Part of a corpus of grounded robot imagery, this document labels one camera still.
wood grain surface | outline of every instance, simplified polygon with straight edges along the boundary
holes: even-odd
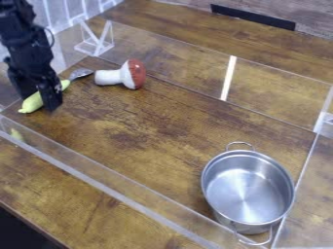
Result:
[[[180,4],[207,12],[211,4],[243,10],[261,15],[283,18],[297,23],[297,30],[307,34],[333,39],[333,4],[329,0],[158,0],[170,4]]]
[[[148,0],[126,0],[104,17],[332,83],[332,42],[324,39]]]
[[[103,20],[90,21],[102,33]],[[114,23],[115,47],[102,57],[122,65],[139,58],[152,76],[221,99],[230,55]],[[237,58],[226,101],[313,129],[330,85]]]
[[[332,248],[333,245],[333,140],[317,140],[277,248]]]
[[[69,248],[202,248],[0,138],[0,205]]]
[[[91,57],[77,67],[115,68]],[[297,182],[313,140],[312,132],[151,77],[138,91],[96,87],[92,77],[80,80],[52,115],[21,115],[19,108],[4,116],[209,217],[201,173],[227,143],[253,143]]]

red mushroom cap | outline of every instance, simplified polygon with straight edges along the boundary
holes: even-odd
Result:
[[[142,61],[132,58],[128,60],[128,69],[132,78],[132,82],[135,85],[135,89],[142,88],[146,81],[146,67]]]

yellow object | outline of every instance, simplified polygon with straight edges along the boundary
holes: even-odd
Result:
[[[69,80],[61,81],[63,91],[67,89],[67,87],[69,86],[69,84],[71,84],[71,81],[69,81]],[[28,97],[28,98],[24,100],[23,109],[20,109],[19,112],[20,112],[20,113],[32,113],[32,112],[35,112],[41,106],[43,106],[41,96],[40,96],[40,93],[36,92],[31,97]]]

mushroom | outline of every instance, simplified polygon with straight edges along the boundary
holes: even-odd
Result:
[[[139,89],[146,80],[146,68],[143,63],[132,58],[122,66],[120,70],[98,70],[95,84],[108,86],[123,83],[130,89]]]

